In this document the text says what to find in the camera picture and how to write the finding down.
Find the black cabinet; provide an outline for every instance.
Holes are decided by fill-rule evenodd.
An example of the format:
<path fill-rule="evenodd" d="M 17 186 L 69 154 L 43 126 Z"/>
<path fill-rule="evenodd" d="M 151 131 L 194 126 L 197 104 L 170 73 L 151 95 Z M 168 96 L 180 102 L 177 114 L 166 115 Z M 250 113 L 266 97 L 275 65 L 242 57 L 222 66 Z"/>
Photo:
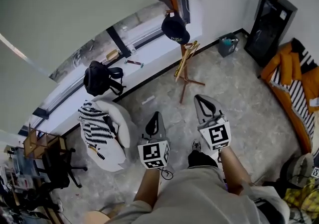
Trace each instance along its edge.
<path fill-rule="evenodd" d="M 297 8 L 288 0 L 261 0 L 245 50 L 264 67 L 276 54 Z"/>

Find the window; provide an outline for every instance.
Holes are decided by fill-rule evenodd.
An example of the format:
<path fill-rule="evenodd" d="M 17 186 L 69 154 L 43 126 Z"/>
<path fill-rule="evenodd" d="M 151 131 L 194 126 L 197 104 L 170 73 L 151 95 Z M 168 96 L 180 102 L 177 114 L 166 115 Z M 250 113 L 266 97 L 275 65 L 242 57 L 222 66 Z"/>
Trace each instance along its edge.
<path fill-rule="evenodd" d="M 180 16 L 185 23 L 190 23 L 188 0 L 177 1 Z M 168 7 L 162 2 L 149 5 L 104 30 L 76 50 L 49 76 L 60 86 L 63 85 L 62 92 L 50 96 L 50 100 L 40 107 L 50 114 L 80 89 L 83 86 L 85 69 L 91 61 L 97 60 L 110 66 L 119 59 L 130 56 L 132 48 L 139 49 L 163 36 L 161 24 L 166 10 Z M 106 54 L 114 49 L 118 50 L 119 57 L 111 62 L 107 61 Z M 31 124 L 32 127 L 38 127 L 42 122 L 43 119 L 34 116 Z"/>
<path fill-rule="evenodd" d="M 189 23 L 188 0 L 177 1 L 181 18 Z M 129 49 L 141 48 L 163 35 L 161 24 L 166 10 L 168 7 L 163 2 L 157 2 L 119 21 L 114 28 Z"/>
<path fill-rule="evenodd" d="M 108 32 L 103 31 L 75 51 L 50 75 L 50 78 L 55 82 L 60 83 L 72 71 L 80 67 L 80 65 L 89 67 L 93 60 L 108 63 L 106 62 L 106 54 L 114 49 L 119 50 Z"/>

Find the gray trash bin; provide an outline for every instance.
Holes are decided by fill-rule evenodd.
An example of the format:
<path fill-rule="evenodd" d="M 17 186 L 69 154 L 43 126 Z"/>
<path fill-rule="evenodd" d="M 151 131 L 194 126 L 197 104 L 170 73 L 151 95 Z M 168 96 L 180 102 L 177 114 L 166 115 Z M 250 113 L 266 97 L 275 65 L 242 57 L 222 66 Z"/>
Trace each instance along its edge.
<path fill-rule="evenodd" d="M 235 51 L 238 42 L 239 42 L 239 39 L 233 33 L 229 33 L 229 34 L 221 36 L 219 38 L 219 44 L 218 44 L 219 54 L 222 57 L 226 57 L 232 54 Z"/>

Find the office chair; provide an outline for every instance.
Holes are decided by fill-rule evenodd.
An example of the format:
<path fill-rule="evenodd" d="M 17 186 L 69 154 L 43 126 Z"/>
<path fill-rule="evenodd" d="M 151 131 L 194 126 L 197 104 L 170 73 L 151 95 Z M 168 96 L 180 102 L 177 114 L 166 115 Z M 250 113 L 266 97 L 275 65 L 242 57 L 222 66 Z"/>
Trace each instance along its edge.
<path fill-rule="evenodd" d="M 45 149 L 42 156 L 44 169 L 37 168 L 38 172 L 46 173 L 50 179 L 50 183 L 44 183 L 40 187 L 42 192 L 51 192 L 54 189 L 63 189 L 69 186 L 71 177 L 74 184 L 81 188 L 82 185 L 78 184 L 72 173 L 72 169 L 82 169 L 87 171 L 87 167 L 73 167 L 71 166 L 71 156 L 75 149 L 60 150 L 56 148 Z"/>

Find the black cap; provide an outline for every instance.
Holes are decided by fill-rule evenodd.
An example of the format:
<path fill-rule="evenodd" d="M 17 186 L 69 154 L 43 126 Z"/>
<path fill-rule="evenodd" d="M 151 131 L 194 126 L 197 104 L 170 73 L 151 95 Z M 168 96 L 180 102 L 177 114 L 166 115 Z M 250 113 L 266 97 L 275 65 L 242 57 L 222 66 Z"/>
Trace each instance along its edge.
<path fill-rule="evenodd" d="M 161 29 L 163 33 L 171 40 L 179 44 L 187 44 L 190 36 L 186 30 L 185 23 L 179 16 L 178 12 L 174 12 L 171 17 L 170 13 L 165 17 Z"/>

